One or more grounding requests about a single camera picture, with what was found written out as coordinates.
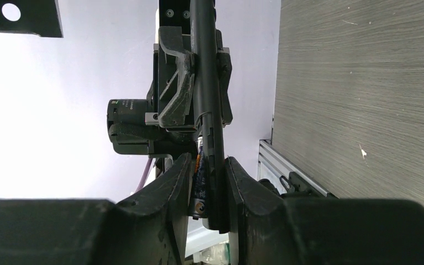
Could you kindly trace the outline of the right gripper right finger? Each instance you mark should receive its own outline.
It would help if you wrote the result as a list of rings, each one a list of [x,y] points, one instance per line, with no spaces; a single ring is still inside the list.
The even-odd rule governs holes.
[[[410,200],[282,198],[225,161],[232,264],[424,264],[424,207]]]

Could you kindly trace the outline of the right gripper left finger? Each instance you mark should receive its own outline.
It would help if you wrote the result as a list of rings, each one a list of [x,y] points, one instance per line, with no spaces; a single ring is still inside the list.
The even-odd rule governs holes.
[[[192,157],[105,199],[0,199],[0,264],[183,264]]]

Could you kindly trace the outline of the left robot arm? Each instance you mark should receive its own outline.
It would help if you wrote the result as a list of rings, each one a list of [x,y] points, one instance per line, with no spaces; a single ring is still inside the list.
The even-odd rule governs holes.
[[[144,99],[112,99],[107,129],[121,155],[223,155],[222,130],[232,122],[230,51],[216,28],[214,1],[159,1],[153,79]]]

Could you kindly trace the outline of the black remote control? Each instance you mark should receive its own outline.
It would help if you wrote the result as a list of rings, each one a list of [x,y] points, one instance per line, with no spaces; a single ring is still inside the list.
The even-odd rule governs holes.
[[[195,54],[194,115],[201,124],[206,161],[207,228],[225,234],[229,231],[224,176],[224,137],[217,67],[214,1],[190,3],[191,48]]]

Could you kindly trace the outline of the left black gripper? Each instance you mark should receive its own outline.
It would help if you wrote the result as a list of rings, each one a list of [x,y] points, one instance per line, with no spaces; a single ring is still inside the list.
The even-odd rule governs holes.
[[[228,95],[232,73],[230,49],[223,46],[216,29],[217,63],[221,97],[222,125],[231,124],[233,115]],[[153,79],[147,93],[147,126],[168,132],[195,132],[193,90],[195,54],[191,48],[190,2],[159,1],[156,11],[153,47]]]

